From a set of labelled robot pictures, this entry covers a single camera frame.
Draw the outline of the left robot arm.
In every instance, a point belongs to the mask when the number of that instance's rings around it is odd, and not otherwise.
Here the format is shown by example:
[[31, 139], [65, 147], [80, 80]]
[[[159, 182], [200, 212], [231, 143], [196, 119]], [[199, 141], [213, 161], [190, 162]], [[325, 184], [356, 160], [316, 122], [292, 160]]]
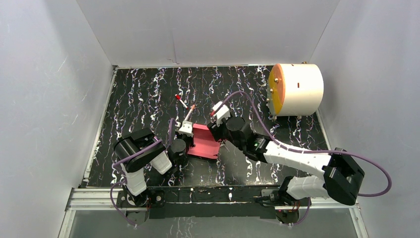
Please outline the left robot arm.
[[150, 128], [139, 129], [115, 143], [113, 150], [118, 161], [113, 165], [121, 169], [124, 177], [125, 199], [134, 206], [144, 206], [150, 197], [144, 167], [151, 165], [161, 175], [174, 173], [187, 159], [194, 145], [192, 129], [179, 130], [176, 138], [165, 146]]

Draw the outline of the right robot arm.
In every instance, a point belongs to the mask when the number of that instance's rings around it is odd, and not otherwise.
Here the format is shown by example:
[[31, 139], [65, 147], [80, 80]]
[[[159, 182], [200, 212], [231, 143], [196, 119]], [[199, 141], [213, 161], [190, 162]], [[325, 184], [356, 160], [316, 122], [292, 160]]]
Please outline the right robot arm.
[[215, 141], [227, 140], [250, 160], [295, 168], [307, 177], [286, 177], [273, 203], [292, 205], [309, 198], [332, 198], [344, 205], [356, 203], [365, 173], [356, 161], [340, 150], [317, 152], [287, 147], [274, 139], [254, 132], [240, 117], [210, 122], [207, 128]]

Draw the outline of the pink cardboard box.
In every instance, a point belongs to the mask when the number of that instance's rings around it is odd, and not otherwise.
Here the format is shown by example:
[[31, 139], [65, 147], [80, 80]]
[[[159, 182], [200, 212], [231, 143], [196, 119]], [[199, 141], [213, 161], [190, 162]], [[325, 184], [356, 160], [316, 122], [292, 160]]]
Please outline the pink cardboard box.
[[215, 141], [206, 125], [193, 124], [193, 146], [187, 152], [190, 156], [216, 160], [220, 150], [220, 143]]

